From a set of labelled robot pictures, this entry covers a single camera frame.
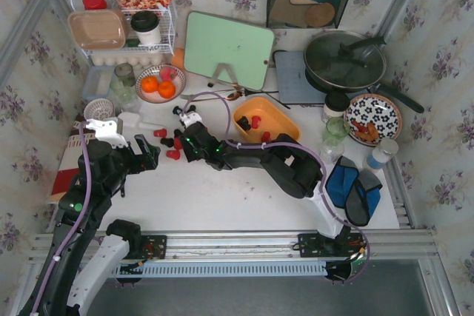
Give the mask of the red capsule cluster piece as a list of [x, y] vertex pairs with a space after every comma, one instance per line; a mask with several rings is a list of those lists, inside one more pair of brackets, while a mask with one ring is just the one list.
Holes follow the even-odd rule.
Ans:
[[181, 158], [181, 153], [177, 149], [171, 149], [166, 152], [166, 156], [170, 159], [177, 161]]

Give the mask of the red capsule number two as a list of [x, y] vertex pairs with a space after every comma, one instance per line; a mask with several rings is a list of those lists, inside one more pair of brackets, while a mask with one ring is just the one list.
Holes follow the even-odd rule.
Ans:
[[261, 117], [260, 116], [257, 116], [257, 115], [254, 115], [252, 118], [251, 118], [251, 127], [253, 129], [258, 129], [259, 126], [260, 126], [260, 123], [261, 123]]

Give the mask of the orange storage basket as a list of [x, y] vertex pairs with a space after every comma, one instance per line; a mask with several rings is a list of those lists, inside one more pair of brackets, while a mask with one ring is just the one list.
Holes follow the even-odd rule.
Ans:
[[[261, 117], [260, 126], [256, 130], [252, 128], [245, 132], [236, 123], [242, 116], [246, 116], [251, 123], [251, 118], [254, 115]], [[269, 132], [271, 140], [284, 133], [297, 141], [301, 135], [299, 127], [277, 106], [263, 97], [255, 97], [245, 101], [233, 111], [232, 119], [244, 142], [248, 143], [261, 143], [263, 132]]]

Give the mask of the grey blue cloth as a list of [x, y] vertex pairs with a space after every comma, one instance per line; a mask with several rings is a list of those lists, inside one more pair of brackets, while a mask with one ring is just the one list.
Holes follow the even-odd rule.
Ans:
[[355, 226], [367, 226], [381, 200], [383, 184], [371, 171], [359, 170], [349, 158], [341, 156], [325, 184], [334, 207], [343, 209]]

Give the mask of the clear glass cup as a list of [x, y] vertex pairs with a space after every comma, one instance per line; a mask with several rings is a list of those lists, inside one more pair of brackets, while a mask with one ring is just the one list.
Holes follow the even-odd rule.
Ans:
[[344, 154], [344, 144], [336, 139], [327, 138], [322, 142], [320, 157], [327, 164], [335, 163]]

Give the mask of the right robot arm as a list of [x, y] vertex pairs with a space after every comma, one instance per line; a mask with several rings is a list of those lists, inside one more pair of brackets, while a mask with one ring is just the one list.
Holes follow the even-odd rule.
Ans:
[[323, 163], [288, 134], [260, 144], [218, 140], [197, 122], [178, 137], [189, 162], [203, 160], [213, 169], [263, 169], [289, 196], [311, 198], [324, 178]]

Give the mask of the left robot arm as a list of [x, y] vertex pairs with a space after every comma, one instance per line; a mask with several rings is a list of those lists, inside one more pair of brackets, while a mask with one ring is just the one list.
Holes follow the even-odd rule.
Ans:
[[141, 227], [124, 220], [112, 222], [103, 246], [80, 267], [115, 194], [124, 194], [128, 175], [154, 170], [160, 149], [135, 135], [141, 154], [130, 144], [114, 148], [105, 141], [80, 135], [79, 173], [59, 202], [53, 239], [31, 296], [20, 315], [85, 315], [102, 284], [129, 252], [141, 246]]

